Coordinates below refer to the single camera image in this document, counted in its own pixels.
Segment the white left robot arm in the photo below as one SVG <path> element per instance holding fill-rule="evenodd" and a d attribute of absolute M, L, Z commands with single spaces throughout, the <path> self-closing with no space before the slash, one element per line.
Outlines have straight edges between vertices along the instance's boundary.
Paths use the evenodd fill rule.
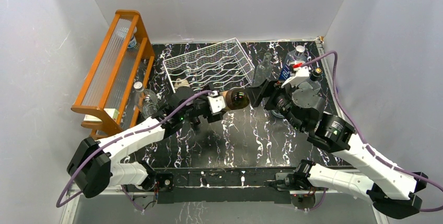
<path fill-rule="evenodd" d="M 67 168 L 69 183 L 75 183 L 86 198 L 99 195 L 109 186 L 135 185 L 149 191 L 157 184 L 157 173 L 142 161 L 122 163 L 122 159 L 175 134 L 185 119 L 202 116 L 209 122 L 221 120 L 225 107 L 221 92 L 181 87 L 158 111 L 134 127 L 98 141 L 91 137 L 82 140 Z"/>

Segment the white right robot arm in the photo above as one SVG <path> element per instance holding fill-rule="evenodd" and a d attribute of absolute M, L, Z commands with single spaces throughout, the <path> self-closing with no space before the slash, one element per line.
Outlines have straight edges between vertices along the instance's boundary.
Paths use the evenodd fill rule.
<path fill-rule="evenodd" d="M 292 90 L 289 85 L 266 80 L 261 85 L 247 87 L 246 92 L 253 107 L 266 100 L 265 109 L 278 111 L 295 130 L 307 134 L 308 142 L 359 170 L 355 175 L 302 160 L 294 173 L 276 175 L 275 188 L 330 188 L 366 200 L 377 211 L 394 219 L 420 212 L 422 200 L 417 192 L 426 187 L 425 176 L 404 174 L 392 163 L 382 163 L 381 154 L 369 151 L 352 125 L 324 111 L 325 100 L 313 90 Z"/>

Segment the dark wine bottle brown label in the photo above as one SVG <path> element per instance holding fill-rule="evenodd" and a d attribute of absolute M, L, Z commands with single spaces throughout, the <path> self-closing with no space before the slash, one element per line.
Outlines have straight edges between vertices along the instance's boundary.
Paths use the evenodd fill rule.
<path fill-rule="evenodd" d="M 221 93 L 225 100 L 226 106 L 223 111 L 244 109 L 250 104 L 246 90 L 243 88 L 234 88 Z"/>

